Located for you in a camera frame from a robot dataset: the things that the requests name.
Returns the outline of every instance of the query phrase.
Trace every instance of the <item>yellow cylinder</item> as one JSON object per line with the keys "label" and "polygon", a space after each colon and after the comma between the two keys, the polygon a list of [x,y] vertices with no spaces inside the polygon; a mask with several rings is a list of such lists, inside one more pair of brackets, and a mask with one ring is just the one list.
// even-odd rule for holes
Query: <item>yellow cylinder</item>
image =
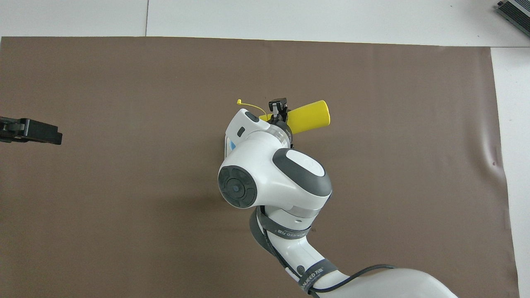
{"label": "yellow cylinder", "polygon": [[[260,116],[261,120],[267,121],[272,114]],[[287,125],[293,134],[305,132],[306,130],[328,126],[330,124],[330,112],[325,101],[319,100],[305,106],[296,108],[287,113]]]}

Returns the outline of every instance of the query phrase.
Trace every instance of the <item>white robotic arm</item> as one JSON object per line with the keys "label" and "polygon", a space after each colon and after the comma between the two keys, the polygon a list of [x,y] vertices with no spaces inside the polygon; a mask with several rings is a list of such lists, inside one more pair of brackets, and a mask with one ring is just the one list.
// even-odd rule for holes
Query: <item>white robotic arm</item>
{"label": "white robotic arm", "polygon": [[228,203],[255,207],[250,230],[258,244],[314,297],[456,297],[432,276],[412,269],[360,277],[373,269],[394,268],[375,265],[347,276],[308,243],[311,224],[332,193],[331,181],[318,161],[291,147],[286,100],[271,103],[268,122],[246,109],[234,116],[218,174]]}

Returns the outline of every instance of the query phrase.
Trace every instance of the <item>yellow wire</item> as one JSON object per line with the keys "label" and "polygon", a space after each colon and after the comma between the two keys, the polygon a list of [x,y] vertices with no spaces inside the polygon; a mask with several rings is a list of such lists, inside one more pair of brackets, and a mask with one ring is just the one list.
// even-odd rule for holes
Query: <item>yellow wire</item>
{"label": "yellow wire", "polygon": [[257,107],[257,106],[255,106],[253,104],[243,103],[243,102],[241,102],[241,99],[237,100],[237,104],[239,104],[240,106],[249,106],[249,107],[253,107],[253,108],[256,108],[256,109],[260,109],[265,114],[265,118],[267,118],[267,113],[265,113],[265,111],[262,108],[260,108],[260,107]]}

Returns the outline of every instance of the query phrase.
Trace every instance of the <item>yellow cup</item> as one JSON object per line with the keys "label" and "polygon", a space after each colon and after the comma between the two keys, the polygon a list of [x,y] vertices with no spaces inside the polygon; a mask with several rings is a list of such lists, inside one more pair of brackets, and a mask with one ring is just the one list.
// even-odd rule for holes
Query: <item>yellow cup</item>
{"label": "yellow cup", "polygon": [[[261,120],[269,120],[272,114],[260,116]],[[293,134],[305,132],[306,130],[328,126],[330,124],[330,112],[325,101],[319,100],[305,106],[296,108],[287,113],[287,125]]]}

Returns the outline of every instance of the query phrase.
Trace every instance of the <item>round joint cover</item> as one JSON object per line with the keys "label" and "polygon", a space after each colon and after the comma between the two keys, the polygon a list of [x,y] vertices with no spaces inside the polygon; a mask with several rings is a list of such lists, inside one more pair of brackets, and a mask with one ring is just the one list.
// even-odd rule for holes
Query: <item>round joint cover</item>
{"label": "round joint cover", "polygon": [[223,198],[237,208],[248,208],[258,195],[256,183],[250,174],[237,165],[224,166],[217,177]]}

